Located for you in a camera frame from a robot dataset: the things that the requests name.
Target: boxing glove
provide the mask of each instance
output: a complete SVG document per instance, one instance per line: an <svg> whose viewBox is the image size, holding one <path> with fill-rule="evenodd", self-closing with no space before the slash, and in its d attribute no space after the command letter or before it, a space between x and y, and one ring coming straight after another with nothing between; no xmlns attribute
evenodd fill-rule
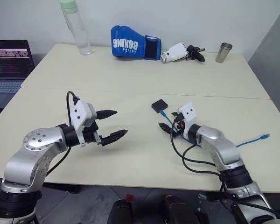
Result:
<svg viewBox="0 0 280 224"><path fill-rule="evenodd" d="M159 60L161 40L142 36L129 27L115 26L111 29L112 54L115 57L136 57Z"/></svg>

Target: stainless steel cup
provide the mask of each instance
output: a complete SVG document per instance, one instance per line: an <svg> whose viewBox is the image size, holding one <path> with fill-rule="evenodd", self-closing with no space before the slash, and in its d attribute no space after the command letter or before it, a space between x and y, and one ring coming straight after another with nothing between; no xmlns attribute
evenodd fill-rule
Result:
<svg viewBox="0 0 280 224"><path fill-rule="evenodd" d="M222 43L216 57L216 62L222 63L231 49L232 45L230 43Z"/></svg>

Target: laptop screen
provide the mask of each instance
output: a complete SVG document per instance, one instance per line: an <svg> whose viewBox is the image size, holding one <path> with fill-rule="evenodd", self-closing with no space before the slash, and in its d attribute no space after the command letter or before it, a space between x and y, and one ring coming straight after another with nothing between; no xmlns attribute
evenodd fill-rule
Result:
<svg viewBox="0 0 280 224"><path fill-rule="evenodd" d="M34 67L28 41L0 41L0 79L25 79Z"/></svg>

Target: green bottle cap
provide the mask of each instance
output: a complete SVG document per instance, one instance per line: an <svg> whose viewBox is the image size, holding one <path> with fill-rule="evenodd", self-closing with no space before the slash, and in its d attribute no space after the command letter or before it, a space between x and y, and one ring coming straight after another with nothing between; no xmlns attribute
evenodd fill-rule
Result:
<svg viewBox="0 0 280 224"><path fill-rule="evenodd" d="M78 11L75 0L59 0L59 3L64 14L76 13Z"/></svg>

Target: clear plastic bottle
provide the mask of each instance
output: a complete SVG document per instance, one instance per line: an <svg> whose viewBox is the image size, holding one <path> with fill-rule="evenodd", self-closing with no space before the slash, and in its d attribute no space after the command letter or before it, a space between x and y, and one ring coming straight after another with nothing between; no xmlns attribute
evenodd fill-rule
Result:
<svg viewBox="0 0 280 224"><path fill-rule="evenodd" d="M75 0L59 0L59 3L81 55L90 55L92 50Z"/></svg>

